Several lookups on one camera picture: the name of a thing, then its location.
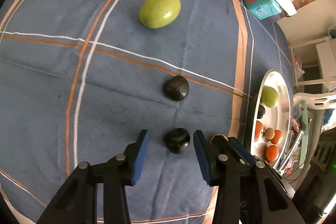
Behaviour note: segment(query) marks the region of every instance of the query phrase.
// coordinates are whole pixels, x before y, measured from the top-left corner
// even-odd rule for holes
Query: white plastic chair back
[[[307,107],[310,109],[323,110],[336,108],[336,92],[322,94],[299,92],[294,94],[294,106],[296,106],[301,100],[305,100]]]

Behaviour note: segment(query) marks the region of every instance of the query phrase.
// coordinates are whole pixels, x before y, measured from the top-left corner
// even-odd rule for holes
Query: metal screw
[[[228,156],[226,156],[225,154],[220,154],[218,155],[218,159],[220,161],[226,161],[228,159]]]
[[[88,163],[86,161],[82,161],[82,162],[79,163],[78,167],[80,169],[85,169],[85,168],[88,167]]]
[[[124,159],[126,159],[126,156],[124,154],[118,154],[118,155],[116,155],[115,159],[116,160],[124,160]]]
[[[257,161],[255,164],[258,168],[264,168],[265,164],[262,161]]]

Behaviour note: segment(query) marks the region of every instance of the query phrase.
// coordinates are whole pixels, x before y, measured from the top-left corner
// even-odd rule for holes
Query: black olive
[[[169,152],[182,154],[189,147],[190,134],[184,128],[175,128],[166,134],[164,142]]]
[[[265,108],[259,105],[257,119],[261,119],[265,115]]]
[[[181,75],[176,75],[163,85],[163,93],[166,97],[174,101],[182,101],[189,93],[187,79]]]

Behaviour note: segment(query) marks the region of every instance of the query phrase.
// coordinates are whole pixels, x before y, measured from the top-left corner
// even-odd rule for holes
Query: teal container
[[[246,8],[257,19],[264,19],[281,13],[281,7],[275,0],[243,0]]]

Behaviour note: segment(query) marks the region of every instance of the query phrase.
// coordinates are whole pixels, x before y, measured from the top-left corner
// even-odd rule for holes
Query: metal tray
[[[261,82],[258,95],[251,98],[247,113],[243,144],[252,155],[256,155],[261,160],[266,160],[265,150],[271,145],[271,142],[265,137],[261,137],[258,142],[254,142],[254,131],[257,121],[258,107],[260,104],[261,92],[265,85],[273,87],[278,92],[279,96],[278,105],[274,108],[264,106],[265,115],[262,119],[259,119],[259,121],[264,125],[264,129],[271,127],[274,130],[280,130],[283,134],[281,143],[277,145],[279,149],[279,156],[275,161],[269,162],[269,165],[276,169],[285,149],[290,121],[290,101],[287,86],[285,80],[276,69],[270,69],[266,72]]]

